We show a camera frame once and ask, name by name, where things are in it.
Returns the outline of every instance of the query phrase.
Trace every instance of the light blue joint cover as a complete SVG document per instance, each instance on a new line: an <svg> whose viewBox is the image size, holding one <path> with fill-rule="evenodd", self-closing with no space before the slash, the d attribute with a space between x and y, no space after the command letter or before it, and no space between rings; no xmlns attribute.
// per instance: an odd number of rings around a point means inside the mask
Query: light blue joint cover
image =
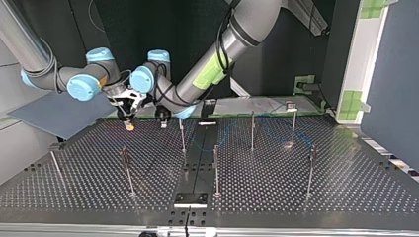
<svg viewBox="0 0 419 237"><path fill-rule="evenodd" d="M24 70L21 70L21 77L25 85L39 89L36 85L32 83L31 79L29 79L28 75L26 74L26 72L24 72Z"/></svg>
<svg viewBox="0 0 419 237"><path fill-rule="evenodd" d="M135 91L146 94L154 87L153 73L148 67L139 66L131 73L129 83Z"/></svg>
<svg viewBox="0 0 419 237"><path fill-rule="evenodd" d="M189 106L186 109L176 113L174 116L178 119L185 120L194 112L196 108L197 108L197 105Z"/></svg>
<svg viewBox="0 0 419 237"><path fill-rule="evenodd" d="M162 49L154 49L147 53L149 61L165 61L170 62L170 53Z"/></svg>
<svg viewBox="0 0 419 237"><path fill-rule="evenodd" d="M87 62L114 60L112 53L105 47L98 47L86 53Z"/></svg>
<svg viewBox="0 0 419 237"><path fill-rule="evenodd" d="M101 92L98 79L88 74L78 74L68 81L67 91L79 101L90 101Z"/></svg>

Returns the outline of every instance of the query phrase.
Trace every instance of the table surface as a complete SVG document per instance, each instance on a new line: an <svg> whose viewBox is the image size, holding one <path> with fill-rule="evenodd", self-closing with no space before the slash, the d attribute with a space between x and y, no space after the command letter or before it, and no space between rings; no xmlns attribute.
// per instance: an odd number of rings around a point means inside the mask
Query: table surface
<svg viewBox="0 0 419 237"><path fill-rule="evenodd" d="M327 117L298 117L294 134L292 122L256 118L252 151L251 118L212 128L186 120L185 154L176 120L166 129L139 120L134 132L106 120L55 152L61 175L48 155L2 185L0 223L419 230L419 185L410 177ZM209 144L218 145L219 197ZM207 208L174 208L185 187L208 193Z"/></svg>

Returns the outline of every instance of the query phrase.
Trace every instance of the white wall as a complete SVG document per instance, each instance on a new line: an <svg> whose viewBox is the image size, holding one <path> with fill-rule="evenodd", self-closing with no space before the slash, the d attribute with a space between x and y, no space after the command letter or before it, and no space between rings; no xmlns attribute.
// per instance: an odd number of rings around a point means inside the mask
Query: white wall
<svg viewBox="0 0 419 237"><path fill-rule="evenodd" d="M21 66L0 40L0 184L47 153L56 138L20 121L7 119L7 113L47 94L26 86Z"/></svg>

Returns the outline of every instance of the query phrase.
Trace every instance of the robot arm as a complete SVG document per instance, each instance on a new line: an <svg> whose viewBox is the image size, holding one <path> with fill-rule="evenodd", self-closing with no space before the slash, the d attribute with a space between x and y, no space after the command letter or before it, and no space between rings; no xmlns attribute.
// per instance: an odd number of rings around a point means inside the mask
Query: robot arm
<svg viewBox="0 0 419 237"><path fill-rule="evenodd" d="M225 77L227 65L236 61L246 49L257 46L265 39L277 21L283 4L282 0L226 2L232 8L227 29L178 86L158 73L159 64L156 61L138 67L135 70L137 74L134 72L130 78L131 86L140 93L153 95L156 101L177 118L188 118L196 107L194 101L209 86L218 84Z"/></svg>
<svg viewBox="0 0 419 237"><path fill-rule="evenodd" d="M222 24L228 24L226 30L221 33L220 26L216 42L177 86L170 81L170 56L164 50L150 51L148 61L129 77L122 76L106 48L89 51L84 68L61 67L13 0L0 0L0 38L21 63L22 78L27 85L67 91L80 101L91 100L104 91L126 128L133 129L131 120L146 94L153 97L158 108L167 108L179 119L189 117L196 107L195 100L225 77L229 65L246 49L265 39L284 1L288 0L226 0L231 8Z"/></svg>

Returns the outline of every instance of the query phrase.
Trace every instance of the black bracket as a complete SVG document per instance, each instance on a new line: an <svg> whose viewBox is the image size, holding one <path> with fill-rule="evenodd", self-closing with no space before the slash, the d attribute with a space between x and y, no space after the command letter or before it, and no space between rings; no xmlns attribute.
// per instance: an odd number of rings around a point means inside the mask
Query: black bracket
<svg viewBox="0 0 419 237"><path fill-rule="evenodd" d="M203 108L201 109L201 119L198 125L216 125L213 118L209 118L215 110L216 99L204 100Z"/></svg>
<svg viewBox="0 0 419 237"><path fill-rule="evenodd" d="M201 194L176 194L175 208L207 208L209 195Z"/></svg>

